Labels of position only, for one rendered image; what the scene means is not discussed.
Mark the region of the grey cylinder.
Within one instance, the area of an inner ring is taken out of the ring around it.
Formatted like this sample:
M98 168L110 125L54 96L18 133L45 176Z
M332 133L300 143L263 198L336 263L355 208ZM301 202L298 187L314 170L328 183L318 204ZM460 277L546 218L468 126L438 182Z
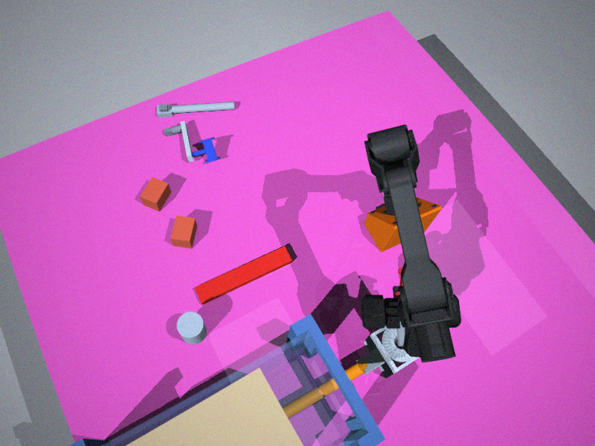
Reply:
M201 316L195 312L184 313L177 321L177 330L184 341L191 345L199 344L207 334Z

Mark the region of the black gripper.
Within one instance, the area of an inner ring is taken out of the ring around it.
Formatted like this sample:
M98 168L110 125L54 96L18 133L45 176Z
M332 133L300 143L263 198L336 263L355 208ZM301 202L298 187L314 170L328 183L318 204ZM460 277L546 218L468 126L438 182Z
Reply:
M454 328L461 323L461 310L459 299L454 294L456 310L453 310L454 320L448 321L449 328ZM385 298L382 294L366 294L362 298L362 323L365 329L400 328L406 320L401 296L398 298ZM407 321L407 320L406 320Z

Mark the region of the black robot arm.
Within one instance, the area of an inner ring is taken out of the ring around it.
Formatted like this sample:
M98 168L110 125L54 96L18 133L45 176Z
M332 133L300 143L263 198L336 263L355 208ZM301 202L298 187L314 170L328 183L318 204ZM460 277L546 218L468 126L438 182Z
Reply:
M452 284L442 278L428 252L414 190L420 158L413 130L404 124L367 136L370 170L385 196L384 214L395 216L405 260L399 286L407 320L403 349L421 362L455 357L448 321L454 320L456 304Z

